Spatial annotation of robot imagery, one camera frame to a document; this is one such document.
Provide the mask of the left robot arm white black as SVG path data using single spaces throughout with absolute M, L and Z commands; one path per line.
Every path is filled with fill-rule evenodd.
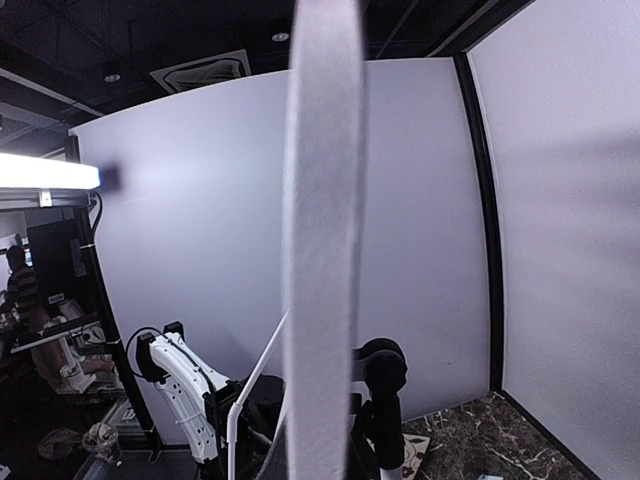
M 285 383 L 264 373 L 260 359 L 244 379 L 232 379 L 202 360 L 175 321 L 161 330 L 141 327 L 135 376 L 152 384 L 185 434 L 198 479 L 254 479 L 273 445 Z

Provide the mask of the white perforated music stand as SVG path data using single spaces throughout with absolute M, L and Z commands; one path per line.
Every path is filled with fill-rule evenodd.
M 290 52 L 282 197 L 285 391 L 265 479 L 398 479 L 406 367 L 389 341 L 353 346 L 367 157 L 355 1 L 300 1 Z

